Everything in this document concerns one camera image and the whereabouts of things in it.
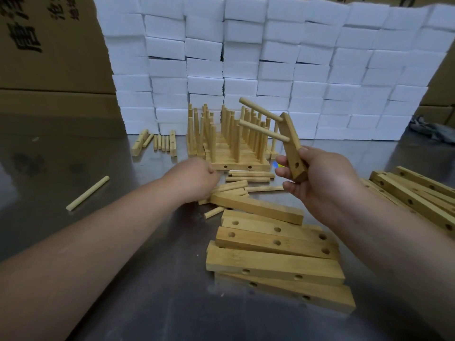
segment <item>hand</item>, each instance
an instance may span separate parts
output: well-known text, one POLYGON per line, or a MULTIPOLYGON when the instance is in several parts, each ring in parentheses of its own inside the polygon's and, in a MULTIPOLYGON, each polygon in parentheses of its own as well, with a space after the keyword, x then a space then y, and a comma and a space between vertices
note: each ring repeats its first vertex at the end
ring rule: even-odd
MULTIPOLYGON (((343 215, 343 205, 366 189, 343 155, 307 146, 301 147, 299 154, 309 165, 308 181, 284 182, 283 188, 300 199, 318 221, 331 227, 343 215)), ((286 156, 279 155, 276 161, 286 167, 276 168, 275 173, 292 179, 286 156)))
POLYGON ((202 200, 220 181, 220 175, 207 161, 190 158, 176 164, 162 178, 182 203, 202 200))

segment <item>reflective metal surface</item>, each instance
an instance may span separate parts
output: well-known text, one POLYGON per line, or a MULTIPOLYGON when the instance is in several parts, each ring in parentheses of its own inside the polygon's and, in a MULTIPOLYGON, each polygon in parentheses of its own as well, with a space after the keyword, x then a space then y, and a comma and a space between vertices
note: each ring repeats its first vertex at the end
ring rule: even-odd
MULTIPOLYGON (((147 148, 137 160, 127 139, 0 136, 0 259, 5 259, 106 206, 173 164, 147 148), (68 212, 65 206, 101 177, 110 181, 68 212)), ((455 184, 455 148, 406 133, 397 142, 305 140, 341 153, 361 177, 397 165, 455 184)), ((178 160, 186 158, 177 139, 178 160)), ((272 184, 281 184, 277 178, 272 184)), ((284 192, 254 198, 304 208, 284 192)), ((438 340, 413 311, 341 246, 346 283, 357 309, 352 315, 216 284, 205 270, 205 250, 220 215, 204 220, 213 205, 185 205, 169 216, 112 281, 70 340, 438 340)), ((309 214, 306 223, 318 224, 309 214)))

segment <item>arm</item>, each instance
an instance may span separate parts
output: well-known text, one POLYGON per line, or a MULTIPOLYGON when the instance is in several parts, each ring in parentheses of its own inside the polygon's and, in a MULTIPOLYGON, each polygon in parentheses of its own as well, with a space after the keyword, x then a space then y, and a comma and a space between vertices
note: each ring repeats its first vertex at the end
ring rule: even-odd
POLYGON ((3 340, 65 340, 163 219, 219 181, 204 160, 174 166, 111 205, 0 264, 3 340))
MULTIPOLYGON (((455 338, 455 244, 424 220, 363 187, 340 154, 303 147, 309 180, 285 190, 333 230, 346 246, 439 333, 455 338)), ((277 162, 287 166, 285 156, 277 162)), ((290 178, 287 167, 276 174, 290 178)))

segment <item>chinese character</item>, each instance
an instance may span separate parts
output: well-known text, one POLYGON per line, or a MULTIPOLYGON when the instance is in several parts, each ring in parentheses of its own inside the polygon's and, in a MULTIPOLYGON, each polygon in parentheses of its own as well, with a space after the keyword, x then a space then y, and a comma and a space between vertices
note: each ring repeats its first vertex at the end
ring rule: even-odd
POLYGON ((14 25, 7 24, 9 36, 14 40, 19 50, 32 50, 42 53, 41 43, 36 37, 33 26, 22 26, 17 22, 14 25))
POLYGON ((28 15, 22 9, 22 3, 24 3, 24 0, 0 0, 0 15, 11 19, 14 19, 14 16, 17 15, 28 20, 28 15))
POLYGON ((58 20, 60 18, 65 20, 63 7, 60 4, 54 4, 51 2, 47 10, 50 12, 50 17, 52 19, 58 20))
POLYGON ((66 0, 66 4, 70 8, 71 19, 79 20, 79 10, 76 7, 76 0, 66 0))

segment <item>forearm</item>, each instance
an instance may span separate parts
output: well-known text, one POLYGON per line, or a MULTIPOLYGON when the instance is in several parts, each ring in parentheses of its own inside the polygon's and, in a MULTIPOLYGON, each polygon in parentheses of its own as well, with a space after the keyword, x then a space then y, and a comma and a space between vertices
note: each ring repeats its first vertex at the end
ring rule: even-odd
POLYGON ((181 203, 159 179, 1 263, 1 338, 64 340, 181 203))
POLYGON ((333 231, 433 327, 454 337, 453 241, 407 210, 366 189, 339 201, 333 231))

